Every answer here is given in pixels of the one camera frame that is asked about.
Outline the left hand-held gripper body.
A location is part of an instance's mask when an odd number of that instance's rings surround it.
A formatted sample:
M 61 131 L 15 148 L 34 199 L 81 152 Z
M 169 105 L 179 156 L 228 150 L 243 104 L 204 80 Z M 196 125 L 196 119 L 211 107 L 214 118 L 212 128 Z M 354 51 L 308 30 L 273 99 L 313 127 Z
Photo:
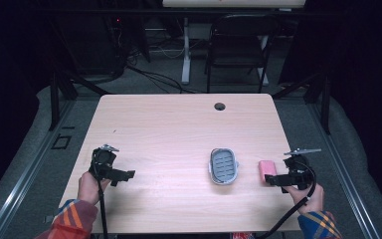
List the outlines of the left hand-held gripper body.
M 115 151 L 117 151 L 117 148 L 108 144 L 104 144 L 93 151 L 89 172 L 96 180 L 109 179 L 119 181 L 118 172 L 112 168 L 116 158 Z

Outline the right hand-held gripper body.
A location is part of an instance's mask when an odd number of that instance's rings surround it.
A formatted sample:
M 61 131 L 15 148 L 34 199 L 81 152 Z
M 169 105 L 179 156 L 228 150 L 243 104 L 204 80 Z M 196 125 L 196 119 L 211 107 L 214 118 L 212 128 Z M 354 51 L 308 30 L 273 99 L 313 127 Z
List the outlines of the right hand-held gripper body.
M 296 185 L 299 190 L 308 189 L 316 182 L 316 174 L 306 158 L 308 153 L 314 152 L 321 152 L 321 149 L 297 148 L 286 152 L 288 158 L 285 159 L 285 164 L 288 174 L 292 177 L 292 185 Z

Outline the pink soap bar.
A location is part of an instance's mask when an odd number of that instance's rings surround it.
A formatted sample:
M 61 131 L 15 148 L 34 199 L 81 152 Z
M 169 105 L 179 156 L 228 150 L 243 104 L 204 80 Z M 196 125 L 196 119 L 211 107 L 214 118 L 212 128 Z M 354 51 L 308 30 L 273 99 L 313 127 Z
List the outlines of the pink soap bar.
M 275 163 L 272 160 L 260 160 L 259 161 L 259 172 L 262 183 L 266 183 L 266 176 L 277 174 Z

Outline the person's left hand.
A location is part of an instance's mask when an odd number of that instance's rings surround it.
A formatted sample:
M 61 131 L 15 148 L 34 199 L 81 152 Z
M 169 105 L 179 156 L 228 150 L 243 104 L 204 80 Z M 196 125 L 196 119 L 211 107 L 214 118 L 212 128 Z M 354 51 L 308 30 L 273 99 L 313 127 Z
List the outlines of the person's left hand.
M 78 200 L 85 201 L 91 205 L 99 202 L 99 191 L 105 191 L 110 184 L 109 179 L 97 181 L 90 172 L 85 172 L 79 179 Z

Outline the grey soap dish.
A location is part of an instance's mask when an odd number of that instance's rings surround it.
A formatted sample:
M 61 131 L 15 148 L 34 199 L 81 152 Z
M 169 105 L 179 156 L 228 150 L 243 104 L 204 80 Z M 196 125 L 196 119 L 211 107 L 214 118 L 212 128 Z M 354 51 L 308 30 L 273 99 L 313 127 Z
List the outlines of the grey soap dish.
M 211 151 L 209 173 L 215 184 L 228 185 L 238 176 L 239 162 L 235 154 L 228 148 L 215 148 Z

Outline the black metal stand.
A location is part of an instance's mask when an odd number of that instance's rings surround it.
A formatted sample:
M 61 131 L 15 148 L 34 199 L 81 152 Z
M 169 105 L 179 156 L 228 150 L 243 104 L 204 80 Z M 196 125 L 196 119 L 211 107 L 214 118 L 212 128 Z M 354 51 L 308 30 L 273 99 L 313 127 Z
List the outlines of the black metal stand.
M 283 90 L 273 94 L 273 98 L 275 100 L 281 99 L 303 86 L 307 86 L 307 90 L 303 96 L 303 100 L 307 104 L 315 104 L 318 100 L 321 100 L 320 125 L 325 133 L 330 134 L 330 80 L 326 73 L 315 73 L 300 82 L 293 83 L 288 87 L 285 87 Z
M 78 92 L 74 87 L 74 83 L 80 84 L 92 92 L 100 96 L 109 95 L 109 92 L 101 89 L 95 84 L 87 81 L 79 74 L 72 71 L 57 68 L 50 78 L 50 94 L 51 94 L 51 113 L 52 119 L 49 131 L 56 128 L 60 121 L 60 96 L 63 96 L 68 101 L 74 101 L 78 97 Z

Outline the white desk with legs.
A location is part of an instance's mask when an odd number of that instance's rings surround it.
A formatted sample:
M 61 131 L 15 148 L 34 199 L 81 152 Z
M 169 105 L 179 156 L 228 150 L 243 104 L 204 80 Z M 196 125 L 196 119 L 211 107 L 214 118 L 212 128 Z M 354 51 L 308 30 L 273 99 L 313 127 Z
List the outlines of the white desk with legs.
M 301 9 L 305 5 L 306 0 L 163 0 L 163 7 L 167 8 L 184 8 L 186 10 L 191 8 L 207 9 Z M 191 68 L 191 53 L 190 53 L 190 39 L 189 39 L 189 19 L 182 17 L 184 20 L 183 27 L 183 43 L 184 43 L 184 58 L 182 69 L 182 84 L 187 85 L 190 83 L 190 68 Z

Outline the black folding chair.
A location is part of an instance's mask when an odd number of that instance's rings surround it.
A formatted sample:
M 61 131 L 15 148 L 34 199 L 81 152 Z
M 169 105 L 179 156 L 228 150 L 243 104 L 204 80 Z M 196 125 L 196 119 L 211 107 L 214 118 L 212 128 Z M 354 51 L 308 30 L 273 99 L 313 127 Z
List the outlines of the black folding chair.
M 211 26 L 205 74 L 211 92 L 213 68 L 261 69 L 258 92 L 263 88 L 273 39 L 281 29 L 272 15 L 231 14 Z

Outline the aluminium floor rail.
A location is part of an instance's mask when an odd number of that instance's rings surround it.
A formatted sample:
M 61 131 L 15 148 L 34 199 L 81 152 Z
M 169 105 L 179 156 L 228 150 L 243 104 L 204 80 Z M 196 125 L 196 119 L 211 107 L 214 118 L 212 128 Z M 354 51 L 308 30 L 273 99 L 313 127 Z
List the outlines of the aluminium floor rail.
M 76 101 L 63 103 L 60 119 L 53 130 L 49 130 L 51 107 L 39 106 L 32 126 L 0 180 L 0 239 L 4 239 L 6 231 L 40 173 L 52 143 L 58 138 L 58 132 L 68 120 L 76 103 Z
M 371 220 L 370 214 L 367 211 L 366 205 L 361 199 L 353 180 L 345 167 L 342 157 L 333 141 L 332 135 L 327 133 L 320 121 L 320 112 L 316 105 L 308 104 L 308 111 L 314 120 L 314 123 L 326 144 L 327 151 L 331 157 L 333 169 L 337 175 L 339 183 L 348 200 L 351 210 L 358 222 L 358 225 L 366 239 L 381 239 L 380 235 Z

